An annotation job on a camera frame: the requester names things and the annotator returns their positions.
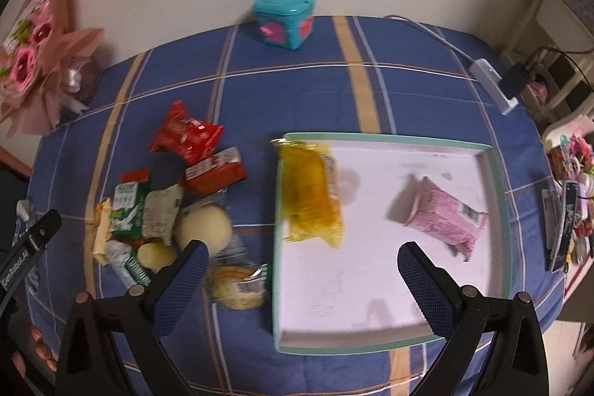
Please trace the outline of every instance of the red snack bag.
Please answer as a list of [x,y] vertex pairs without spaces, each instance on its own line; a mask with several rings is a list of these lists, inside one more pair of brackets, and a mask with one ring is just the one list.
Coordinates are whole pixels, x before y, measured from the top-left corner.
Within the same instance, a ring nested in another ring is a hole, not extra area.
[[218,124],[190,118],[179,99],[171,105],[149,150],[170,150],[194,165],[213,154],[222,133],[223,127]]
[[129,181],[149,181],[150,171],[148,170],[137,170],[130,171],[120,175],[120,183],[127,183]]
[[577,238],[589,237],[592,234],[592,223],[589,219],[584,220],[574,229],[574,232]]
[[227,148],[216,155],[186,168],[184,186],[204,197],[246,177],[237,147]]

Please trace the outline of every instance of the pink snack package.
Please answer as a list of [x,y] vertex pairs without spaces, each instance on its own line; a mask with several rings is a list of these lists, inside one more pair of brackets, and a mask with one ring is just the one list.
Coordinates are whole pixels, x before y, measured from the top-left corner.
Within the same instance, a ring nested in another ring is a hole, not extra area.
[[405,226],[454,246],[468,261],[486,217],[486,213],[471,209],[424,177]]

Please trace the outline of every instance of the white tray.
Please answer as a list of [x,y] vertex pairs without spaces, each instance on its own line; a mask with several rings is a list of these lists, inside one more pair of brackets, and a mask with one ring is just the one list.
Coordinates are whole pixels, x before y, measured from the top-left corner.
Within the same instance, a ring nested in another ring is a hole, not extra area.
[[[289,354],[359,354],[434,339],[400,276],[399,247],[417,242],[459,285],[508,297],[510,235],[503,181],[488,145],[415,136],[288,133],[323,141],[338,164],[345,234],[340,249],[322,239],[283,240],[278,166],[274,247],[274,340]],[[417,183],[428,176],[475,210],[489,213],[469,262],[431,236],[404,227]]]

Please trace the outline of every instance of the round bread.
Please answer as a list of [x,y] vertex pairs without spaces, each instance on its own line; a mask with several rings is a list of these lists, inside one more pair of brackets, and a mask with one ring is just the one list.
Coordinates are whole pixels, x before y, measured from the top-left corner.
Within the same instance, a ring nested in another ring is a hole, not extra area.
[[140,246],[137,257],[140,265],[158,272],[163,267],[173,264],[175,252],[173,247],[163,242],[149,242]]
[[214,269],[210,275],[215,302],[234,310],[255,309],[264,302],[264,292],[241,292],[235,285],[244,282],[254,273],[253,269],[227,265]]
[[213,256],[227,247],[232,232],[231,220],[225,210],[211,204],[182,218],[175,241],[183,250],[192,240],[201,240]]

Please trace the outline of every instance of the green snack package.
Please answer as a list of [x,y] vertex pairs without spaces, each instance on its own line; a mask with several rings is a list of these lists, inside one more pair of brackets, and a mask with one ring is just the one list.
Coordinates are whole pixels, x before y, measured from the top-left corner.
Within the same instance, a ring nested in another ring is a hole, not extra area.
[[115,187],[111,213],[113,239],[126,241],[142,238],[144,200],[149,191],[147,181],[128,181]]

